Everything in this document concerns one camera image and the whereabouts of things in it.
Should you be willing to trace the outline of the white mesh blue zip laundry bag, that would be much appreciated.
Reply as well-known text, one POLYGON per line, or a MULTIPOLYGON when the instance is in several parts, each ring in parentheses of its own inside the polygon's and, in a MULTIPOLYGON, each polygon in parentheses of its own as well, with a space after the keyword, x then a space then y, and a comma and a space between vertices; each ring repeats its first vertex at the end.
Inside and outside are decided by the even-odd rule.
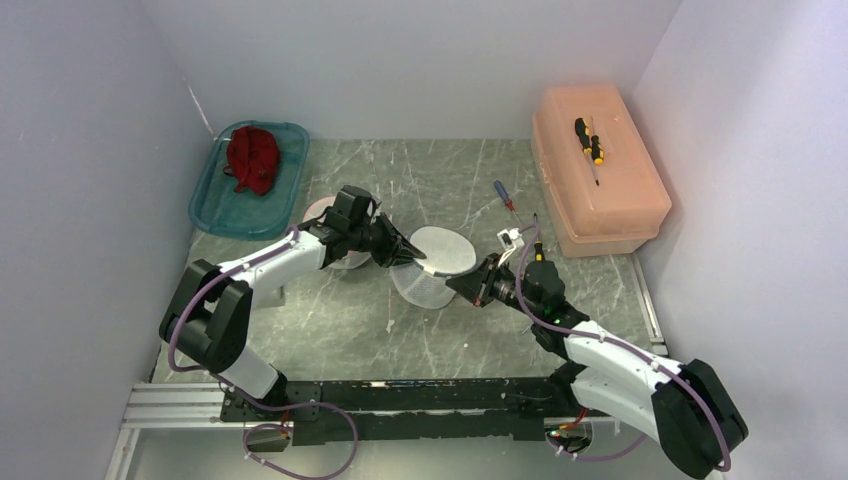
POLYGON ((446 281, 470 272, 477 264, 473 244, 459 233, 437 226, 424 226, 409 237, 425 259, 392 266, 389 276, 403 299, 420 308, 438 310, 447 306, 455 291, 446 281))

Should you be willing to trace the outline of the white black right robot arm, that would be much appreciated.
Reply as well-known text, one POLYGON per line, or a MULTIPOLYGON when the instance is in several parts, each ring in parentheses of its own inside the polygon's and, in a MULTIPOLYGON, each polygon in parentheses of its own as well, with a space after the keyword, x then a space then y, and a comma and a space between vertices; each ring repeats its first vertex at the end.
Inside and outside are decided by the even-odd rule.
POLYGON ((446 285, 476 307, 498 301, 532 315, 537 343, 565 361, 550 377, 552 404, 564 415, 585 407, 621 420, 695 479, 726 470, 730 452, 749 435, 709 364, 680 363, 609 333, 567 301, 550 261, 531 261, 516 275, 492 254, 446 285))

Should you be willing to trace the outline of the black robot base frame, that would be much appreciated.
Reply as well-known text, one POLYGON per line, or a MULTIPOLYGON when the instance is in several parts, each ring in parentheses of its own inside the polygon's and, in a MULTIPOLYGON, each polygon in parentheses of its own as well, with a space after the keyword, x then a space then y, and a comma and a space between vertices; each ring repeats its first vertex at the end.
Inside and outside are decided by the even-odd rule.
POLYGON ((348 440, 351 425, 318 407, 323 401, 352 419, 360 440, 509 437, 540 441, 557 420, 581 413, 571 383, 582 367, 567 362, 547 377, 376 381, 291 381, 291 414, 263 411, 242 395, 224 395, 220 418, 246 424, 285 420, 297 446, 348 440))

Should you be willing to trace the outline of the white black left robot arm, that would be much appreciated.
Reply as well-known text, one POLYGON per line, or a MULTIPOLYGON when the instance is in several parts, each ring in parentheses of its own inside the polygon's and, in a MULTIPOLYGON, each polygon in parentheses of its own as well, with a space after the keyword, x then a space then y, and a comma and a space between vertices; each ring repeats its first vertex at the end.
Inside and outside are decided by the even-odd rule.
POLYGON ((261 419, 279 417, 289 402, 288 379, 247 345, 254 304, 351 252, 384 268, 426 257, 368 191, 346 185, 317 217, 288 227, 282 240, 237 260, 190 263, 159 327, 169 367, 205 371, 240 390, 261 419))

